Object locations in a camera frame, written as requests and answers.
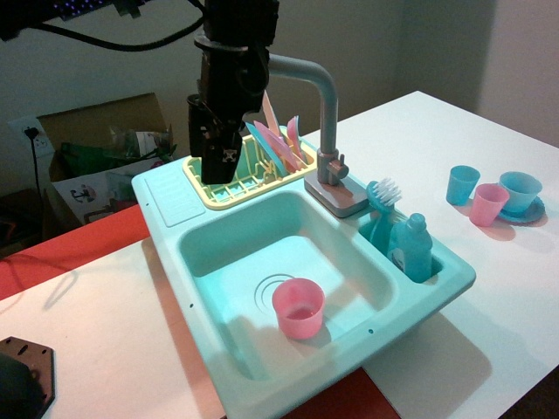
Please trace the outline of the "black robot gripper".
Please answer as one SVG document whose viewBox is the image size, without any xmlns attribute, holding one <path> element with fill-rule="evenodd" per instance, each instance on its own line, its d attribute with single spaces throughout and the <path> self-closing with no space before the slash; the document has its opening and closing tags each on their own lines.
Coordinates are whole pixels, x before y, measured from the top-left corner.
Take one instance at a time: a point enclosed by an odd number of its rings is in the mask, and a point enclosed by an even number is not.
<svg viewBox="0 0 559 419">
<path fill-rule="evenodd" d="M 278 1 L 205 1 L 197 93 L 188 98 L 190 153 L 202 158 L 202 182 L 230 183 L 237 170 L 244 117 L 259 111 L 269 82 L 269 51 Z"/>
</svg>

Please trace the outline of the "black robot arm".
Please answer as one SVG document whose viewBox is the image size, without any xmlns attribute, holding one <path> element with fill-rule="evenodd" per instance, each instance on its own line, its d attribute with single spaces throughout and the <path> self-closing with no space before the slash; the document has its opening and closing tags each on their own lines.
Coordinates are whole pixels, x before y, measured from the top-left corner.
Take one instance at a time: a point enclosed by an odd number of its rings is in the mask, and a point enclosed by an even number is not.
<svg viewBox="0 0 559 419">
<path fill-rule="evenodd" d="M 3 1 L 1 39 L 16 38 L 26 29 L 47 31 L 118 52 L 146 52 L 181 38 L 195 36 L 202 52 L 197 93 L 188 98 L 190 152 L 201 161 L 201 179 L 209 185 L 233 180 L 242 151 L 244 117 L 258 112 L 269 83 L 268 48 L 273 44 L 279 2 L 195 1 L 201 16 L 193 24 L 146 44 L 123 45 L 58 26 L 107 7 L 107 1 Z"/>
</svg>

